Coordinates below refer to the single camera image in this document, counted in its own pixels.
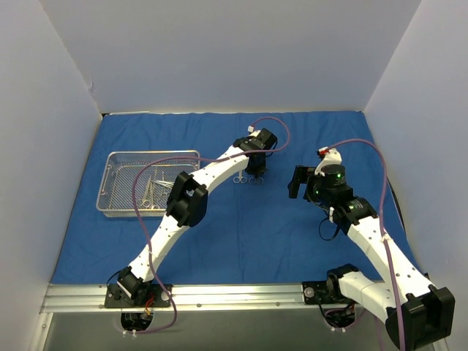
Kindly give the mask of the blue surgical wrap cloth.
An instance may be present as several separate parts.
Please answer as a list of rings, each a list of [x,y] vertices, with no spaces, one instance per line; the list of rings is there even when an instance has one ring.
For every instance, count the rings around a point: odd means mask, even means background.
[[[383,194],[382,166],[371,148],[365,115],[356,111],[299,113],[108,115],[88,157],[54,284],[101,284],[146,245],[159,218],[108,218],[96,201],[105,163],[114,151],[194,149],[218,158],[251,123],[269,129],[285,150],[267,161],[262,184],[227,180],[208,199],[204,219],[174,244],[157,273],[167,284],[256,284],[323,280],[350,263],[368,278],[379,274],[345,235],[335,234],[323,212],[287,185],[297,165],[318,162],[318,148],[339,145],[347,183],[373,206],[384,204],[385,229],[412,256],[391,194]]]

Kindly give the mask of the steel wire mesh basket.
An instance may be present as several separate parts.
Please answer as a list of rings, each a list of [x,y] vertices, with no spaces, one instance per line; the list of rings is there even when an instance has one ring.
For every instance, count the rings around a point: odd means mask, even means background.
[[[159,180],[173,181],[184,171],[191,173],[200,168],[196,150],[180,151],[114,151],[109,154],[99,188],[96,208],[106,217],[135,217],[132,189],[136,203],[143,195],[147,180],[155,175]],[[169,192],[159,187],[161,197],[157,209],[138,208],[141,216],[163,216]]]

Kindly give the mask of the steel forceps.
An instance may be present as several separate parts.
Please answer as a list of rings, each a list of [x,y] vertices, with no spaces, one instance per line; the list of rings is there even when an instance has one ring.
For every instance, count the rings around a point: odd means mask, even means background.
[[[152,175],[150,177],[150,182],[153,184],[153,186],[161,186],[161,187],[165,188],[168,192],[172,191],[173,184],[174,184],[173,181],[166,181],[164,179],[159,180],[159,179],[156,178],[155,175]]]

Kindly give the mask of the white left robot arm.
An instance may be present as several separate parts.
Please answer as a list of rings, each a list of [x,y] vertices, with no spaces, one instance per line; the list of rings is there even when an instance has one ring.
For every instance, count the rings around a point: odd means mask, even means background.
[[[154,274],[174,243],[189,228],[204,218],[208,196],[221,183],[244,171],[255,178],[266,171],[266,154],[277,144],[268,129],[249,128],[249,135],[239,138],[217,159],[191,173],[179,173],[167,199],[166,212],[140,254],[118,275],[121,298],[130,306],[142,305]]]

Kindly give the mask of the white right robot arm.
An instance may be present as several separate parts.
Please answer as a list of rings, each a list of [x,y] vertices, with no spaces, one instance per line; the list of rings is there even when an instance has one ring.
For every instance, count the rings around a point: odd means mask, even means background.
[[[291,198],[305,185],[304,199],[322,209],[326,221],[337,226],[369,259],[383,282],[367,279],[354,265],[328,272],[325,293],[335,302],[360,304],[384,323],[400,350],[417,350],[451,335],[455,297],[436,287],[405,256],[383,226],[382,217],[368,200],[347,184],[341,155],[335,149],[318,150],[316,167],[298,165],[288,184]]]

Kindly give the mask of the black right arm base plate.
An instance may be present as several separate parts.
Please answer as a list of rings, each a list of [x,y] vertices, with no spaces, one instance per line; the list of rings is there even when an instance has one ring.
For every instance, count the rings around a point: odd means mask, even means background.
[[[301,283],[303,302],[306,305],[348,305],[354,303],[349,298],[342,297],[327,286],[326,281],[306,281]]]

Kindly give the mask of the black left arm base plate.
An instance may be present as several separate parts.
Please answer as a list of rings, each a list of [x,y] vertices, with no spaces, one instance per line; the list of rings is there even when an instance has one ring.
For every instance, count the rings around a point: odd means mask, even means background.
[[[150,284],[149,288],[144,291],[144,296],[134,300],[129,298],[117,284],[110,284],[105,293],[104,307],[107,309],[166,308],[170,306],[167,294],[158,284]]]

